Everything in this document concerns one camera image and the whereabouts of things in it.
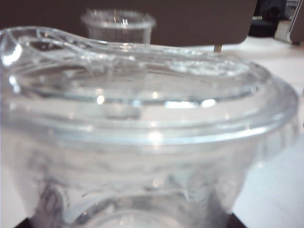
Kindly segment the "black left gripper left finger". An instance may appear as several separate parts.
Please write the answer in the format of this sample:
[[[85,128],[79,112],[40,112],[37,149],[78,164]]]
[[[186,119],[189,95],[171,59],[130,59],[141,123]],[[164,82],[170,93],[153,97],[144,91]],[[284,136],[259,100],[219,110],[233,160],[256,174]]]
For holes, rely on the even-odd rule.
[[[26,218],[20,223],[20,228],[39,228],[40,223],[36,217]]]

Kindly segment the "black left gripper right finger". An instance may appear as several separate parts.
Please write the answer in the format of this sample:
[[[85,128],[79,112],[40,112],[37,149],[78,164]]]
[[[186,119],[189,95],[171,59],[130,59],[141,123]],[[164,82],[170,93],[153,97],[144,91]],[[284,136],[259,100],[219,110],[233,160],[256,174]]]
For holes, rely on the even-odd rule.
[[[227,223],[227,228],[247,228],[247,226],[245,226],[235,214],[231,214]]]

